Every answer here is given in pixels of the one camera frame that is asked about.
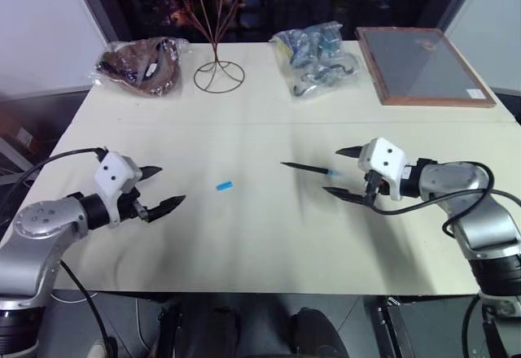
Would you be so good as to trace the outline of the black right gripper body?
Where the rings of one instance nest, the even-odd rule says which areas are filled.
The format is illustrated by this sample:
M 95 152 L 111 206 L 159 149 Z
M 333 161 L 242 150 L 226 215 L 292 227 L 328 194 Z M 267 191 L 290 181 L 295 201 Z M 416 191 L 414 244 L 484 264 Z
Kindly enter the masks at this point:
M 390 179 L 384 178 L 382 174 L 370 170 L 365 174 L 364 179 L 366 180 L 366 192 L 363 201 L 366 206 L 373 206 L 378 195 L 390 195 L 392 182 Z

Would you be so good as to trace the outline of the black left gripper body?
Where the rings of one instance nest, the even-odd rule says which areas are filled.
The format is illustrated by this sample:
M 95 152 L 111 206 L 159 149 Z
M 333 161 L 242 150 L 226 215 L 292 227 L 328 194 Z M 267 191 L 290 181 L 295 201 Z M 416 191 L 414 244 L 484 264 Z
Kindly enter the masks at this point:
M 139 218 L 148 222 L 149 213 L 146 207 L 139 202 L 140 192 L 134 187 L 130 192 L 123 193 L 118 198 L 118 212 L 120 221 Z

